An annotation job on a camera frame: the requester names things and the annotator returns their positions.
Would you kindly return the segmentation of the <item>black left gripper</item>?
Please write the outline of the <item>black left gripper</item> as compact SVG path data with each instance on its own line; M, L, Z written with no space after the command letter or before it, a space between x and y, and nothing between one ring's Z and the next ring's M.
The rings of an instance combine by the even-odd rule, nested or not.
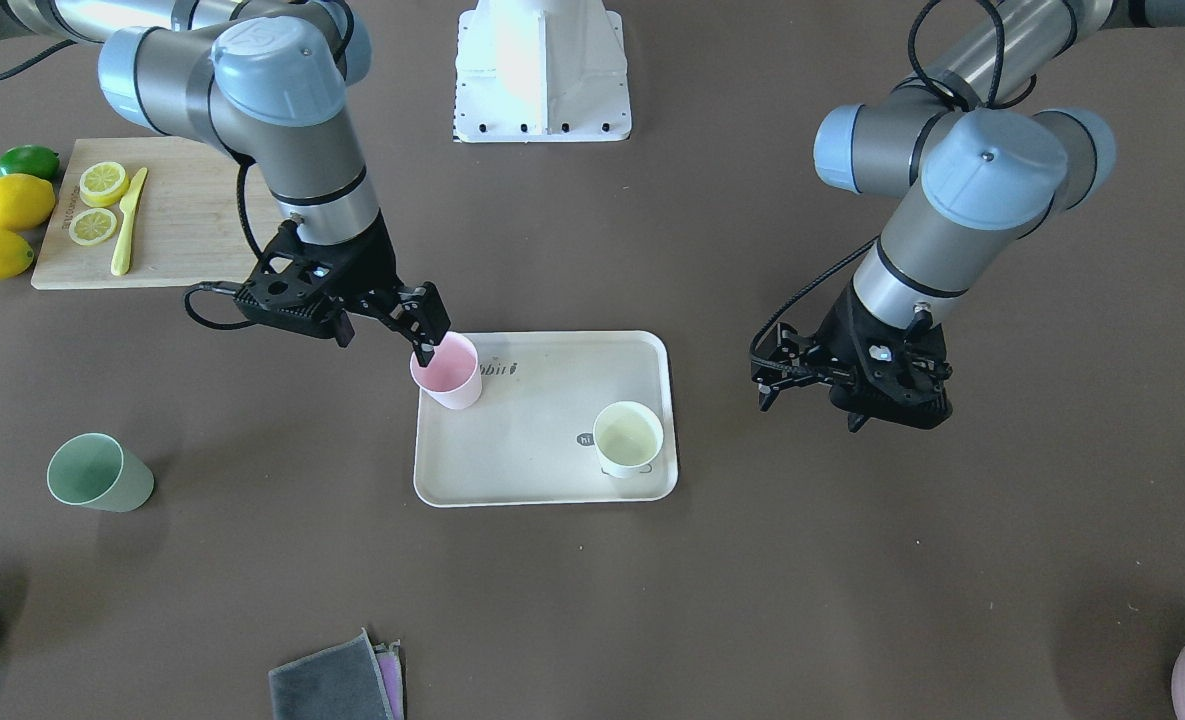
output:
M771 323L749 343L758 410L766 413L784 388L828 382L828 359L848 377L831 382L830 401L851 414L856 432L867 419L930 430L952 414L947 384L952 365L941 324L916 311L907 328L885 324L861 304L852 287L831 306L816 334Z

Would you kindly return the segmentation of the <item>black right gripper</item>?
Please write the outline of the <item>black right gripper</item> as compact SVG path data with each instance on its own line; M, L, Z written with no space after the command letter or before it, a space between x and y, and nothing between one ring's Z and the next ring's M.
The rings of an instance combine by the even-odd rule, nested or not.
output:
M412 345L415 361L428 366L450 332L435 283L404 287L382 216L348 242L319 245L301 242L300 225L286 220L260 255L233 304L257 324L333 336L346 348L356 338L350 315L376 319Z

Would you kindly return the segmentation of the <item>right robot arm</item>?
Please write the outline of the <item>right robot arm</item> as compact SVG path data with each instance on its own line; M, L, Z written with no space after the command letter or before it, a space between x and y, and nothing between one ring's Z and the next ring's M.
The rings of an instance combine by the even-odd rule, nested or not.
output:
M450 320L431 283L408 287L367 163L348 86L371 41L344 1L0 1L0 40L100 45L100 88L121 117L260 167L282 219L249 278L203 282L243 324L333 340L372 316L431 364Z

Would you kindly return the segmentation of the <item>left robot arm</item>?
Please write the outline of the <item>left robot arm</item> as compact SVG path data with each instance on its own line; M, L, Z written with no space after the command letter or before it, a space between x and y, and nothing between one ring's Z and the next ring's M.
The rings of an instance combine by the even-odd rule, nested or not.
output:
M939 427L952 413L944 319L1011 243L1094 195L1117 159L1103 118L1080 108L1027 117L1014 105L1040 68L1098 28L1185 27L1185 1L985 1L988 22L912 72L880 104L835 108L813 142L821 181L893 197L820 328L771 314L749 343L758 406L784 388L830 387L848 429L877 419Z

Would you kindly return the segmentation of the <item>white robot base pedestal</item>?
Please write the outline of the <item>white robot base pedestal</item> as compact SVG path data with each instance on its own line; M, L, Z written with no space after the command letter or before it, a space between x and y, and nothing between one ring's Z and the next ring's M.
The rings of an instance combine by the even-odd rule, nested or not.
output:
M601 1L479 1L459 15L455 69L457 142L630 137L623 19Z

